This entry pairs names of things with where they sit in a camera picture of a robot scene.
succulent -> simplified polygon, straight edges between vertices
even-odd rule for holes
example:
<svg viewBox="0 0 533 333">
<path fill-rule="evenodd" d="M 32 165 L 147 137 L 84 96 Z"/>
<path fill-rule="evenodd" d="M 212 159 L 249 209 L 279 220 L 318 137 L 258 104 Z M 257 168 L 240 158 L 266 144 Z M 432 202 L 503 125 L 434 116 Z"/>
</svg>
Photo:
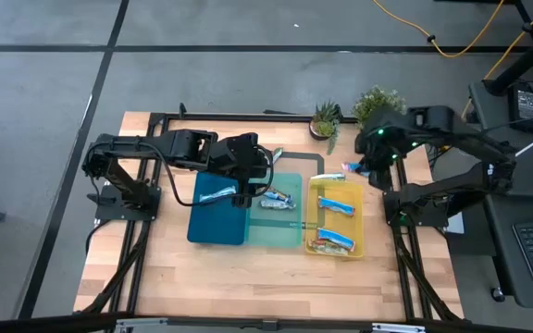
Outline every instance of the succulent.
<svg viewBox="0 0 533 333">
<path fill-rule="evenodd" d="M 352 110 L 357 118 L 359 127 L 363 127 L 374 110 L 384 106 L 398 112 L 406 110 L 404 99 L 396 91 L 385 92 L 378 86 L 374 86 L 366 93 L 362 93 L 361 98 L 355 103 Z"/>
<path fill-rule="evenodd" d="M 327 154 L 332 154 L 334 145 L 337 142 L 341 118 L 341 108 L 334 102 L 328 101 L 320 106 L 316 106 L 316 112 L 312 118 L 314 131 L 322 136 L 328 137 Z"/>
<path fill-rule="evenodd" d="M 316 106 L 316 113 L 314 114 L 314 122 L 327 121 L 332 122 L 341 116 L 341 109 L 339 105 L 328 101 L 321 106 Z"/>
<path fill-rule="evenodd" d="M 318 121 L 315 130 L 322 136 L 330 137 L 334 133 L 334 128 L 331 121 Z"/>
</svg>

wooden table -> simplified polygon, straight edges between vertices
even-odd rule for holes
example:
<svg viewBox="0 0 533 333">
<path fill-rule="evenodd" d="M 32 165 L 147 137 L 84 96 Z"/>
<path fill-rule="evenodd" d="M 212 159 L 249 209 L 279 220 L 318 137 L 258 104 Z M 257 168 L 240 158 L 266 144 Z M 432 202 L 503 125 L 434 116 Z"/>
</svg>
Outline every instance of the wooden table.
<svg viewBox="0 0 533 333">
<path fill-rule="evenodd" d="M 144 136 L 149 116 L 127 112 L 119 134 Z M 326 155 L 327 142 L 310 137 L 306 123 L 170 120 L 169 129 L 212 130 L 219 138 L 256 132 L 259 143 L 268 149 L 283 146 L 287 152 L 321 154 L 327 173 L 340 172 L 341 162 L 360 159 L 353 152 L 358 132 L 354 124 L 341 124 L 331 155 Z M 412 151 L 404 164 L 409 182 L 431 182 L 424 147 Z M 121 161 L 121 165 L 136 176 L 138 161 Z M 196 174 L 175 168 L 173 173 L 180 197 L 190 202 Z M 161 206 L 151 228 L 136 312 L 163 316 L 404 320 L 397 260 L 390 228 L 385 223 L 381 191 L 355 174 L 348 175 L 348 181 L 364 187 L 366 255 L 360 260 L 309 255 L 303 246 L 284 249 L 190 243 L 186 235 L 191 208 L 173 200 L 167 175 L 162 171 Z M 93 236 L 76 310 L 90 304 L 115 273 L 125 225 L 125 221 L 110 222 Z M 445 239 L 433 228 L 417 231 L 429 282 L 450 309 L 462 316 Z M 126 307 L 129 285 L 127 277 L 119 309 Z M 410 286 L 415 313 L 420 316 L 412 277 Z"/>
</svg>

desk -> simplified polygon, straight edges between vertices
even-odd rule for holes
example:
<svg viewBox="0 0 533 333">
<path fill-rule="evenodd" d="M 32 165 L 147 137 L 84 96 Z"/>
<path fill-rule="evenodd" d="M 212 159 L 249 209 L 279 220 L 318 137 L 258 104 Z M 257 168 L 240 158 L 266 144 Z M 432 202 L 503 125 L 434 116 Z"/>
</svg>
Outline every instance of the desk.
<svg viewBox="0 0 533 333">
<path fill-rule="evenodd" d="M 142 112 L 126 113 L 120 135 L 145 135 L 149 116 Z M 353 152 L 357 134 L 354 124 L 341 124 L 332 155 L 326 155 L 327 142 L 310 138 L 307 123 L 170 120 L 169 129 L 212 130 L 220 138 L 253 131 L 268 149 L 283 146 L 287 152 L 322 155 L 325 172 L 340 172 L 341 162 L 360 158 Z M 138 164 L 121 161 L 132 176 Z M 423 147 L 410 153 L 404 164 L 409 181 L 431 181 Z M 195 173 L 177 169 L 173 173 L 180 196 L 190 201 Z M 307 255 L 303 246 L 283 249 L 190 243 L 186 234 L 191 209 L 173 200 L 167 176 L 162 172 L 161 206 L 147 245 L 136 313 L 403 321 L 395 249 L 383 214 L 381 191 L 355 174 L 348 175 L 348 181 L 364 186 L 366 255 L 361 260 Z M 114 274 L 124 232 L 125 222 L 113 221 L 93 236 L 75 301 L 76 310 L 89 305 Z M 451 310 L 462 316 L 445 239 L 433 228 L 418 228 L 418 238 L 428 280 Z M 126 282 L 123 298 L 128 292 L 129 277 Z M 420 315 L 412 279 L 410 286 L 415 312 Z M 124 309 L 125 304 L 126 300 L 122 299 L 119 309 Z"/>
<path fill-rule="evenodd" d="M 470 92 L 483 128 L 509 121 L 506 96 L 490 95 L 482 83 L 470 85 Z M 533 134 L 509 127 L 496 129 L 490 136 L 499 141 L 508 141 L 518 148 L 533 142 Z M 533 151 L 517 159 L 514 186 L 510 194 L 509 197 L 488 195 L 484 202 L 497 250 L 495 268 L 503 292 L 514 295 L 520 305 L 533 307 L 533 279 L 513 230 L 515 223 L 533 220 L 533 198 L 527 195 L 533 194 Z"/>
</svg>

yellow tray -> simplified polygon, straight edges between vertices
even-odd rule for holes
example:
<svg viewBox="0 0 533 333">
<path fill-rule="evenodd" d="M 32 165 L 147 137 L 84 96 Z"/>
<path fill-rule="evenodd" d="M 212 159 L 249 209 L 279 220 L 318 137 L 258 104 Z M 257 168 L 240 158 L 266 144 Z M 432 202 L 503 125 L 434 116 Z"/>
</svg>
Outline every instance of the yellow tray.
<svg viewBox="0 0 533 333">
<path fill-rule="evenodd" d="M 355 207 L 355 214 L 347 216 L 318 207 L 318 196 L 349 204 Z M 305 250 L 308 253 L 360 258 L 364 255 L 363 242 L 363 187 L 346 181 L 312 179 L 307 193 L 307 219 L 305 224 Z M 355 242 L 355 249 L 349 255 L 317 253 L 309 247 L 309 241 L 316 240 L 318 228 L 338 232 Z"/>
</svg>

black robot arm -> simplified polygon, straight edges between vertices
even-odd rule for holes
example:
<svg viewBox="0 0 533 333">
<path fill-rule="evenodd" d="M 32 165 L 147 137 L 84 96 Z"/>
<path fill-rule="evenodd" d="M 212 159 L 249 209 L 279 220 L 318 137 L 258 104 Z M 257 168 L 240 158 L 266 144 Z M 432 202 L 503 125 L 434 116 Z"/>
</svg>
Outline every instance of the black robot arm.
<svg viewBox="0 0 533 333">
<path fill-rule="evenodd" d="M 462 175 L 389 191 L 390 166 L 423 143 L 456 147 L 481 162 Z M 508 191 L 515 167 L 515 148 L 469 127 L 447 106 L 414 107 L 406 114 L 378 109 L 355 139 L 355 152 L 365 155 L 359 171 L 370 171 L 369 183 L 386 191 L 388 220 L 400 225 L 442 227 L 446 213 L 449 217 L 460 212 L 487 192 Z"/>
<path fill-rule="evenodd" d="M 258 145 L 256 133 L 221 141 L 214 132 L 191 129 L 169 130 L 158 137 L 101 134 L 90 145 L 81 168 L 88 177 L 106 178 L 119 190 L 123 205 L 131 210 L 148 209 L 153 202 L 152 195 L 145 181 L 133 179 L 120 166 L 119 158 L 159 160 L 172 167 L 236 179 L 238 195 L 232 195 L 232 204 L 247 208 L 256 188 L 248 180 L 263 178 L 272 167 L 267 162 L 267 154 Z"/>
</svg>

